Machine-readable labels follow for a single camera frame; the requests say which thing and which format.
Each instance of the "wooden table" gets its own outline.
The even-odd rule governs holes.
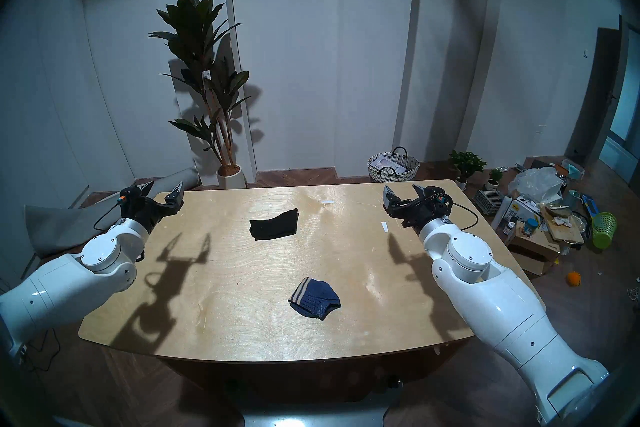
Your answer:
[[[453,181],[416,184],[440,186],[477,212]],[[402,199],[417,196],[410,182],[390,186]],[[233,363],[384,355],[470,337],[416,233],[384,211],[383,187],[187,192],[180,212],[149,237],[135,284],[85,317],[79,336],[133,353]],[[295,236],[251,237],[249,220],[291,208],[300,215]],[[478,215],[469,232],[536,292]],[[475,220],[455,206],[450,217],[461,228]],[[342,308],[324,321],[287,303],[306,276],[327,281],[340,297]]]

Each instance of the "small potted plant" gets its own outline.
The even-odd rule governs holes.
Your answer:
[[[456,184],[463,191],[467,188],[466,180],[475,172],[482,172],[483,167],[487,165],[487,162],[482,161],[478,158],[478,155],[470,151],[457,152],[453,150],[451,152],[451,161],[460,172],[460,175],[456,177]]]
[[[496,189],[498,189],[498,183],[500,182],[502,176],[503,173],[500,172],[497,168],[494,168],[493,170],[491,170],[491,173],[489,174],[489,180],[487,180],[484,188],[487,191],[495,191]]]

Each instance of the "black sock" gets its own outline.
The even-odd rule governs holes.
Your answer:
[[[297,213],[297,208],[294,208],[269,220],[250,220],[251,228],[249,232],[256,241],[293,236],[298,228]]]

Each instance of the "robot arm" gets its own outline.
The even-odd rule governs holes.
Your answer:
[[[540,424],[562,419],[576,399],[609,373],[569,348],[533,291],[494,260],[488,244],[449,221],[451,198],[443,189],[413,187],[418,199],[410,202],[385,186],[385,210],[418,232],[433,259],[436,283],[478,338],[533,391]]]
[[[182,183],[165,196],[165,204],[147,197],[152,185],[123,189],[117,203],[122,218],[107,232],[91,239],[81,253],[45,263],[0,296],[0,345],[12,358],[42,330],[82,319],[133,284],[149,234],[183,205]]]

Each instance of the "green plastic basket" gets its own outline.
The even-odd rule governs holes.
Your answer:
[[[601,250],[607,249],[618,226],[616,218],[611,213],[601,212],[593,218],[591,226],[593,227],[593,246]]]

